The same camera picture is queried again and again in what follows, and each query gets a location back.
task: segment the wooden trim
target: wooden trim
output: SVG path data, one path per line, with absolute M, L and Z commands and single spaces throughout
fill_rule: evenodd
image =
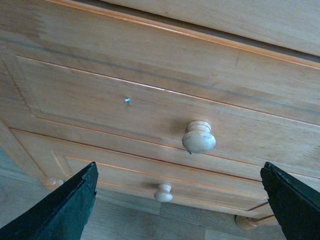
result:
M 133 10 L 133 9 L 128 10 L 128 8 L 122 7 L 122 6 L 113 7 L 113 4 L 106 3 L 106 2 L 100 2 L 99 4 L 94 4 L 92 1 L 86 1 L 86 0 L 81 0 L 81 1 L 46 0 L 46 1 L 320 70 L 319 57 L 308 54 L 308 53 L 298 52 L 285 47 L 279 47 L 279 46 L 275 46 L 275 45 L 264 43 L 264 42 L 261 43 L 259 41 L 248 39 L 245 37 L 224 33 L 226 37 L 228 36 L 232 38 L 232 39 L 227 39 L 226 37 L 221 36 L 223 35 L 221 34 L 222 32 L 217 30 L 212 30 L 210 31 L 210 34 L 208 34 L 205 32 L 198 31 L 197 29 L 194 30 L 196 27 L 192 27 L 189 29 L 186 27 L 174 25 L 173 23 L 180 22 L 177 20 L 172 20 L 172 22 L 168 24 L 165 22 L 161 22 L 159 20 L 153 20 L 146 17 L 142 17 L 141 13 L 133 14 L 133 13 L 140 12 L 138 10 Z M 111 7 L 110 9 L 106 9 L 103 6 L 108 6 L 108 7 L 111 6 Z M 193 26 L 193 24 L 186 23 L 184 24 L 184 26 Z
M 45 173 L 39 168 L 1 119 L 0 148 L 2 148 L 29 177 L 39 180 L 42 184 L 49 181 Z

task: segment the worn wood surface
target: worn wood surface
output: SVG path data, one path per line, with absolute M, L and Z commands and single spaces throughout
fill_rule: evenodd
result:
M 103 1 L 320 55 L 317 1 Z
M 44 198 L 49 191 L 21 170 L 0 150 L 0 227 Z M 98 189 L 95 206 L 82 240 L 284 240 L 279 226 L 243 231 L 234 216 L 214 211 Z

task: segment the wooden knob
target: wooden knob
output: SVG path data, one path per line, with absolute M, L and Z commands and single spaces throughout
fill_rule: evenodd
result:
M 188 124 L 187 133 L 182 137 L 182 145 L 190 153 L 203 154 L 216 145 L 215 137 L 210 133 L 211 126 L 205 121 L 192 121 Z
M 171 186 L 167 184 L 159 184 L 158 191 L 154 194 L 154 198 L 161 203 L 170 202 L 173 198 L 170 193 Z

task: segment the scratch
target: scratch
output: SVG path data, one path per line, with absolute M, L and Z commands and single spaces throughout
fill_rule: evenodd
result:
M 219 114 L 219 115 L 221 115 L 224 111 L 225 111 L 225 108 L 223 107 L 223 108 L 221 109 L 221 111 L 220 111 L 220 114 Z

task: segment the drawer front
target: drawer front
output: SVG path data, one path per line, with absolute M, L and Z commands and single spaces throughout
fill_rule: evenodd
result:
M 19 130 L 13 133 L 43 172 L 67 180 L 91 161 L 99 171 L 99 187 L 153 198 L 158 184 L 172 187 L 173 203 L 217 206 L 245 215 L 267 202 L 260 182 L 137 157 Z
M 178 149 L 184 149 L 187 124 L 201 119 L 211 123 L 218 157 L 258 166 L 270 161 L 292 166 L 289 171 L 295 174 L 320 174 L 318 159 L 309 154 L 318 148 L 314 138 L 320 138 L 314 125 L 29 58 L 17 61 L 23 78 L 16 83 L 38 119 Z
M 317 1 L 102 1 L 320 56 Z

